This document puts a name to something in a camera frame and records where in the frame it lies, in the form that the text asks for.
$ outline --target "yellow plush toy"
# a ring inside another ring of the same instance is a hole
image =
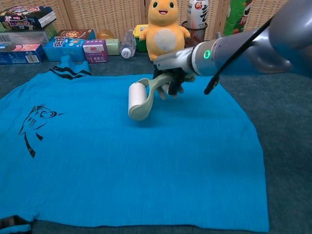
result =
[[[151,61],[159,55],[184,49],[185,38],[190,32],[179,26],[176,0],[152,0],[148,10],[148,26],[139,40],[146,40]]]

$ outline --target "white lint roller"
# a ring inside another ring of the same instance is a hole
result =
[[[145,120],[152,109],[154,101],[154,91],[172,81],[172,76],[164,73],[155,79],[143,78],[129,87],[128,98],[128,115],[131,119],[136,121]],[[146,87],[149,86],[150,91],[147,96]]]

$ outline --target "green light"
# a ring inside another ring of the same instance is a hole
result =
[[[210,50],[206,50],[205,53],[204,53],[204,58],[205,59],[209,59],[210,54],[211,54]]]

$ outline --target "snack box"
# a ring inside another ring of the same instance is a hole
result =
[[[4,26],[2,25],[2,23],[0,23],[0,33],[1,32],[6,32],[9,31],[8,29],[4,28]]]
[[[40,44],[0,45],[0,64],[41,63],[44,58]]]
[[[141,32],[148,26],[148,24],[139,24],[135,27],[135,29],[133,30],[133,35],[135,36],[136,39],[136,51],[138,52],[147,52],[147,48],[146,48],[146,41],[139,40],[139,37],[141,35]]]
[[[0,32],[0,44],[41,44],[44,46],[56,34],[57,31],[53,23],[41,31]]]
[[[0,14],[1,24],[9,30],[42,30],[55,20],[49,6],[13,6]]]
[[[95,37],[92,29],[61,30],[44,46],[44,51],[50,61],[60,61],[65,55],[69,55],[73,61],[85,61],[83,44]]]
[[[89,63],[108,62],[105,40],[87,40],[83,45],[83,50]]]

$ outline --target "can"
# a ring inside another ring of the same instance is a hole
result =
[[[205,28],[208,11],[208,0],[190,0],[187,8],[187,27],[192,29]]]
[[[245,29],[253,0],[231,0],[223,35],[241,33]]]

